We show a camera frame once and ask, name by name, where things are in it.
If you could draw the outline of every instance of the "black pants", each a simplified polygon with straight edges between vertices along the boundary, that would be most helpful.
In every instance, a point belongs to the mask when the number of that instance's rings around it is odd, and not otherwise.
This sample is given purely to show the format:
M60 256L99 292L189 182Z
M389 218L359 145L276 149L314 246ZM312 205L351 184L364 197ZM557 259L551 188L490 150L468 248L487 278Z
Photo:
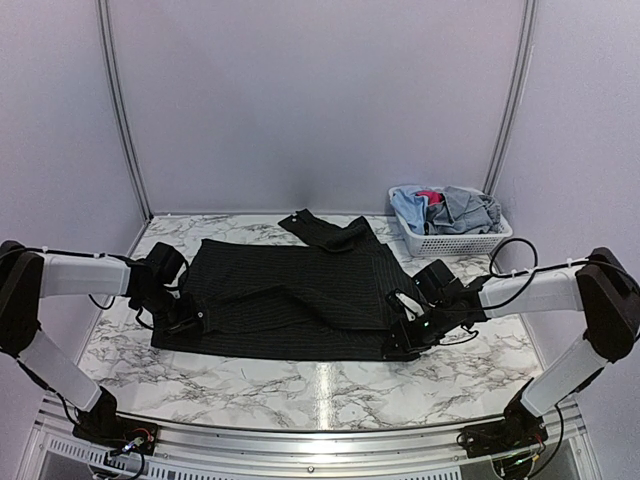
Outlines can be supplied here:
M204 313L203 333L156 331L152 346L229 357L382 360L398 315L386 294L400 288L419 295L389 247L363 217L340 228L303 210L279 225L309 247L203 240L182 288Z

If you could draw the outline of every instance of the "gray wall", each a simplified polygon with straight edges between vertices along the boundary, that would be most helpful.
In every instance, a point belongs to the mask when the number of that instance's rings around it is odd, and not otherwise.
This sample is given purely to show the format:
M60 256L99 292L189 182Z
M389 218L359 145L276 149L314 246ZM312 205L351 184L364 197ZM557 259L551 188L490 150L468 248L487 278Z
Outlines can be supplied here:
M125 252L142 227L109 103L94 3L0 1L0 241ZM96 312L45 300L69 355ZM0 472L14 478L42 392L0 355Z
M160 212L381 212L411 182L481 187L524 2L112 2Z
M541 261L609 246L640 278L640 4L542 1L528 83L497 191ZM529 260L524 250L502 259ZM547 362L585 328L581 315L528 318ZM640 478L640 349L579 397L607 480Z

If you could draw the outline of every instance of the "marble table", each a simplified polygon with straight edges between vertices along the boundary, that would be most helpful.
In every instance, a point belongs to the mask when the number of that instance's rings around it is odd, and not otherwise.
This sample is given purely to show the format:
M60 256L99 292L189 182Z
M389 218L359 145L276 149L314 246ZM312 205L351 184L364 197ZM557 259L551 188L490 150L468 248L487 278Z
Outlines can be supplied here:
M200 240L302 245L277 226L286 215L156 217L134 258L162 241L187 259ZM346 225L355 216L321 216ZM413 274L433 259L411 257L395 219L367 217L381 242ZM487 256L444 257L464 282ZM468 420L500 413L540 371L518 316L477 326L475 340L436 347L410 363L294 362L224 358L151 348L126 299L106 311L80 366L113 392L119 409L179 422L277 430L363 430ZM149 316L143 320L150 322Z

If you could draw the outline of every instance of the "white plastic basket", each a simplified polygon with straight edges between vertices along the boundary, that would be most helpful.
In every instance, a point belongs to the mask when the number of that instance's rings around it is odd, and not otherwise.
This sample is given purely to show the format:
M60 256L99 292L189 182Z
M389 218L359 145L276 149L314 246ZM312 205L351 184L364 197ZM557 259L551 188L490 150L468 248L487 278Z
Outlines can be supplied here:
M389 201L393 192L399 187L389 189ZM475 194L482 192L473 188L465 188ZM417 235L411 231L407 221L396 212L400 225L400 232L407 244L407 250L414 257L442 257L446 255L484 255L489 254L505 238L513 235L511 225L504 218L500 218L500 233L485 233L482 235Z

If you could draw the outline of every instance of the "gray clothing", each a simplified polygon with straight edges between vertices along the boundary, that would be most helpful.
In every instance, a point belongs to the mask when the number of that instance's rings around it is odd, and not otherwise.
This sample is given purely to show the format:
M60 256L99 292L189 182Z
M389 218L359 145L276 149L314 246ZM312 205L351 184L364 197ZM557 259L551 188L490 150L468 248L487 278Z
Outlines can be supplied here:
M500 204L493 197L456 187L446 187L441 193L445 201L427 207L428 235L500 233Z

